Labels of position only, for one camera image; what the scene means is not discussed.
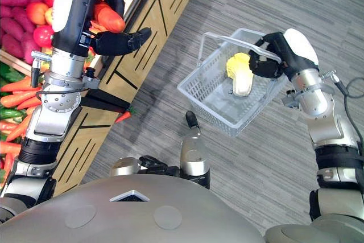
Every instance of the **cable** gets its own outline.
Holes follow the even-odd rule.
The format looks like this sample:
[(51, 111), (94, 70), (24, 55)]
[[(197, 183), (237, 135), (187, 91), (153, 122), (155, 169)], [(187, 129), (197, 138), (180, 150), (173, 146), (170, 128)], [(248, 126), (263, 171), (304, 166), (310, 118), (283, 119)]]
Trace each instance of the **cable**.
[(363, 94), (360, 94), (360, 95), (357, 95), (357, 96), (354, 96), (354, 95), (351, 95), (350, 92), (349, 92), (349, 88), (350, 86), (357, 80), (363, 80), (364, 81), (364, 77), (356, 77), (356, 78), (353, 78), (349, 83), (348, 85), (346, 86), (346, 89), (348, 90), (348, 93), (344, 95), (344, 108), (345, 108), (345, 112), (346, 112), (346, 115), (351, 123), (351, 125), (353, 126), (353, 128), (355, 129), (355, 131), (357, 132), (358, 136), (359, 136), (359, 140), (360, 140), (360, 146), (361, 146), (361, 149), (360, 151), (363, 151), (364, 150), (364, 141), (363, 141), (363, 136), (360, 134), (360, 131), (359, 131), (359, 128), (357, 127), (357, 125), (354, 123), (350, 113), (349, 113), (349, 108), (348, 108), (348, 98), (354, 98), (354, 99), (359, 99), (359, 98), (362, 98), (364, 97), (364, 92)]
[(82, 92), (88, 90), (87, 88), (81, 89), (71, 89), (67, 91), (38, 91), (35, 93), (35, 96), (41, 101), (40, 94), (68, 94), (68, 93), (75, 93), (75, 92)]

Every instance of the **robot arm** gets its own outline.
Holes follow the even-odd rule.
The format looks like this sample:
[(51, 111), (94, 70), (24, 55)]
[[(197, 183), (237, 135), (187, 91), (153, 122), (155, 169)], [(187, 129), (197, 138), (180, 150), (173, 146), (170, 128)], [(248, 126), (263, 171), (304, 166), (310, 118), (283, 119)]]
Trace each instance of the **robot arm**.
[[(123, 17), (123, 0), (105, 0)], [(149, 28), (133, 34), (89, 32), (96, 0), (55, 0), (52, 38), (53, 54), (33, 52), (32, 86), (38, 84), (40, 63), (50, 62), (44, 74), (42, 105), (33, 112), (22, 148), (1, 192), (0, 220), (52, 197), (56, 180), (52, 174), (56, 157), (67, 133), (71, 116), (77, 114), (81, 95), (97, 89), (100, 80), (94, 69), (84, 72), (89, 46), (100, 55), (124, 55), (140, 48), (151, 35)]]
[[(316, 53), (302, 33), (289, 29), (284, 34), (268, 34), (256, 45), (261, 46), (265, 42), (269, 43), (267, 49), (276, 53), (282, 62), (261, 61), (251, 51), (250, 68), (263, 77), (279, 77), (284, 73), (291, 81), (294, 90), (287, 92), (283, 103), (290, 108), (298, 108), (307, 122), (316, 153), (317, 181), (321, 187), (310, 194), (310, 216), (314, 220), (310, 226), (276, 226), (267, 231), (266, 240), (292, 242), (290, 240), (294, 239), (301, 242), (305, 233), (316, 232), (317, 237), (323, 236), (317, 227), (323, 227), (331, 235), (340, 229), (341, 234), (345, 234), (343, 231), (351, 226), (351, 221), (364, 220), (363, 144), (355, 140), (351, 124), (335, 113), (334, 90), (323, 80), (330, 77), (344, 95), (348, 91), (335, 72), (319, 74)], [(334, 242), (333, 237), (327, 238), (331, 241), (322, 237), (308, 242)]]

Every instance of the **shopping basket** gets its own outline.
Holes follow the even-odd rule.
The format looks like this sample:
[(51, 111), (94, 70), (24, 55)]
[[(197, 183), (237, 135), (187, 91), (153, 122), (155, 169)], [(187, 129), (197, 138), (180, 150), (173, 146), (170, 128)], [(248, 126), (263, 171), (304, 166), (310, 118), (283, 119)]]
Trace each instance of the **shopping basket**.
[[(255, 50), (261, 56), (280, 62), (275, 54), (254, 45), (262, 36), (261, 32), (245, 28), (238, 29), (230, 37), (205, 33), (201, 39), (197, 68), (177, 87), (190, 100), (196, 114), (231, 137), (237, 136), (288, 82), (285, 75), (278, 79), (254, 75), (248, 96), (232, 94), (233, 81), (226, 74), (226, 62), (234, 54)], [(220, 47), (202, 61), (206, 37), (220, 43)]]

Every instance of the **gray carpet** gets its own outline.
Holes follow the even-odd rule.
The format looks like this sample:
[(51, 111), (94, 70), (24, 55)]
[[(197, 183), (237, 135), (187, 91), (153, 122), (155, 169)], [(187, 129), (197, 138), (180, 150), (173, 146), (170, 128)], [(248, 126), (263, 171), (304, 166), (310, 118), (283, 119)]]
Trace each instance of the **gray carpet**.
[[(108, 176), (118, 158), (149, 154), (178, 164), (180, 141), (188, 133), (184, 113), (191, 108), (177, 91), (196, 65), (201, 35), (230, 35), (239, 27), (303, 32), (322, 71), (336, 69), (341, 80), (364, 75), (364, 0), (190, 0), (158, 60), (138, 92), (137, 114), (113, 126), (83, 182)], [(363, 89), (363, 82), (353, 90)], [(284, 223), (308, 224), (309, 193), (317, 188), (315, 154), (305, 122), (285, 108), (282, 91), (237, 138), (229, 138), (202, 118), (212, 165), (211, 191), (262, 233)], [(343, 113), (343, 96), (335, 95)], [(364, 132), (363, 99), (349, 108)]]

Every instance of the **green vegetable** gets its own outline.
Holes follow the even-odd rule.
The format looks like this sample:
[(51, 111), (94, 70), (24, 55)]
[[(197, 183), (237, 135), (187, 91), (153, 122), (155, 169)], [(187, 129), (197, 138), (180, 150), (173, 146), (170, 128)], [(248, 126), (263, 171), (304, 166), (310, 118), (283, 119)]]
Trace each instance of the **green vegetable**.
[(18, 82), (24, 79), (24, 74), (21, 74), (14, 68), (11, 68), (3, 63), (0, 63), (0, 75), (4, 80), (10, 83)]
[(0, 141), (4, 142), (6, 140), (7, 135), (4, 133), (0, 133)]
[(15, 110), (15, 109), (11, 109), (11, 108), (1, 108), (0, 109), (0, 119), (8, 119), (8, 118), (15, 118), (15, 117), (22, 117), (23, 113)]
[(5, 180), (5, 170), (4, 169), (1, 169), (0, 170), (0, 183), (3, 183), (4, 180)]

